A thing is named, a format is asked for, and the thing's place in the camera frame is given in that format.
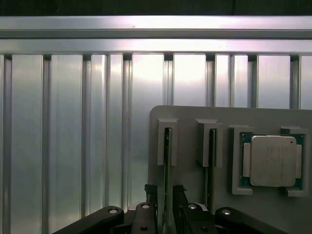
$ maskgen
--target black linkage arm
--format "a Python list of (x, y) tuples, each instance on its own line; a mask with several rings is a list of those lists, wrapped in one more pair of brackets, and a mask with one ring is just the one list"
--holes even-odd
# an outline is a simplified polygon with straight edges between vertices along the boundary
[(173, 187), (173, 214), (178, 234), (217, 234), (213, 215), (198, 204), (189, 203), (183, 185)]
[[(146, 202), (126, 213), (116, 206), (94, 212), (54, 234), (157, 234), (157, 186), (145, 185)], [(211, 214), (189, 203), (183, 185), (173, 187), (173, 215), (177, 234), (287, 234), (230, 207)]]

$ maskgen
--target metal screw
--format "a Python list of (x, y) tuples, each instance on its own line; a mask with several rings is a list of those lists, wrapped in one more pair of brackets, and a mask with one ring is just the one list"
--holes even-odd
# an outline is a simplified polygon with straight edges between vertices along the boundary
[(194, 209), (196, 209), (196, 205), (190, 204), (190, 205), (189, 205), (189, 208), (192, 209), (192, 210), (194, 210)]
[(116, 213), (117, 213), (117, 210), (110, 210), (109, 213), (111, 213), (111, 214), (116, 214)]
[(229, 211), (229, 210), (223, 210), (222, 213), (223, 213), (224, 215), (230, 215), (230, 214), (231, 214), (231, 211)]

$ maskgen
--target horizontal aluminum beam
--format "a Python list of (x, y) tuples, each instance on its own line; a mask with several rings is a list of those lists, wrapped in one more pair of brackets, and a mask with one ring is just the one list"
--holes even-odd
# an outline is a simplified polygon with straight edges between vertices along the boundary
[(312, 17), (0, 17), (0, 38), (312, 38)]
[(255, 39), (3, 39), (3, 54), (235, 53), (312, 54), (312, 40)]

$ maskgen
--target dark background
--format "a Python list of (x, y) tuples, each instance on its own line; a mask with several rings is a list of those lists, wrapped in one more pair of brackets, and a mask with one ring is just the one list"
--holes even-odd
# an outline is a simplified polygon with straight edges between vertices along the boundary
[(312, 15), (312, 0), (0, 0), (0, 15)]

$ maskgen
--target metal wall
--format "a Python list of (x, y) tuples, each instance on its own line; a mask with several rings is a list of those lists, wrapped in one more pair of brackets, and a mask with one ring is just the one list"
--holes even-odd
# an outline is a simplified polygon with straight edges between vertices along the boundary
[(156, 105), (312, 109), (311, 53), (311, 40), (1, 39), (0, 233), (143, 201)]

